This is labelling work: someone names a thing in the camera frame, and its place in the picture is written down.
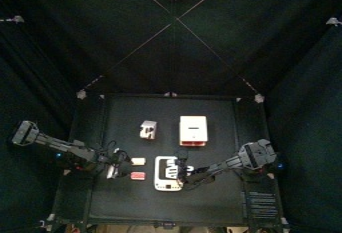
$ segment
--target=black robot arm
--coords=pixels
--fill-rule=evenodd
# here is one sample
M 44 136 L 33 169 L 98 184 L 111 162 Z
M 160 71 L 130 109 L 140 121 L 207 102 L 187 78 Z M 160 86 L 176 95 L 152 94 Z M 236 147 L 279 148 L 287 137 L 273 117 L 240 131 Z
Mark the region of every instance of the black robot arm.
M 116 150 L 110 156 L 108 154 L 98 152 L 95 149 L 87 147 L 82 141 L 73 140 L 73 142 L 67 142 L 59 140 L 40 132 L 36 124 L 31 121 L 20 122 L 11 141 L 19 146 L 27 146 L 37 143 L 55 151 L 72 154 L 78 158 L 83 159 L 87 163 L 94 164 L 94 166 L 88 167 L 91 169 L 94 169 L 98 164 L 107 164 L 118 169 L 123 162 L 131 163 L 131 158 L 124 151 Z
M 186 166 L 187 158 L 178 158 L 178 179 L 182 183 L 191 185 L 210 183 L 215 180 L 215 175 L 220 174 L 222 172 L 242 168 L 257 170 L 266 164 L 271 164 L 275 161 L 275 158 L 277 154 L 270 141 L 261 139 L 257 142 L 244 144 L 239 149 L 236 156 L 228 158 L 220 163 L 198 168 L 191 172 L 188 172 L 188 168 Z

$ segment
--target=white box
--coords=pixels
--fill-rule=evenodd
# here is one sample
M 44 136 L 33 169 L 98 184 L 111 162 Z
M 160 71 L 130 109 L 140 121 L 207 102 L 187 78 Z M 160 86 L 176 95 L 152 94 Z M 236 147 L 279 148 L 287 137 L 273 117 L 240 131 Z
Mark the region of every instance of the white box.
M 140 125 L 140 138 L 154 140 L 155 131 L 156 131 L 156 122 L 146 120 Z
M 182 116 L 179 122 L 179 145 L 206 146 L 207 141 L 207 117 Z

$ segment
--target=black fabric wall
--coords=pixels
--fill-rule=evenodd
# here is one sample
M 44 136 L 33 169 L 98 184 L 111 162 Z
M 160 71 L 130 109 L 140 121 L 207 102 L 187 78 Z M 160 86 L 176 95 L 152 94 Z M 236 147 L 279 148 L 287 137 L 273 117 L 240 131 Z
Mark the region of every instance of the black fabric wall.
M 0 4 L 0 15 L 9 13 Z M 31 120 L 67 138 L 75 109 L 68 83 L 23 26 L 0 26 L 0 232 L 36 232 L 31 227 L 51 213 L 60 175 L 55 154 L 9 145 L 8 136 L 20 120 Z
M 298 232 L 342 229 L 342 28 L 331 27 L 267 99 L 273 141 L 287 160 L 283 206 Z
M 59 173 L 51 152 L 7 145 L 13 124 L 67 138 L 75 92 L 99 75 L 90 91 L 240 96 L 246 78 L 289 160 L 286 215 L 341 228 L 342 27 L 325 23 L 342 0 L 207 0 L 182 18 L 191 31 L 174 17 L 200 0 L 158 1 L 170 13 L 152 0 L 0 0 L 0 19 L 25 19 L 0 24 L 0 231 L 45 218 Z

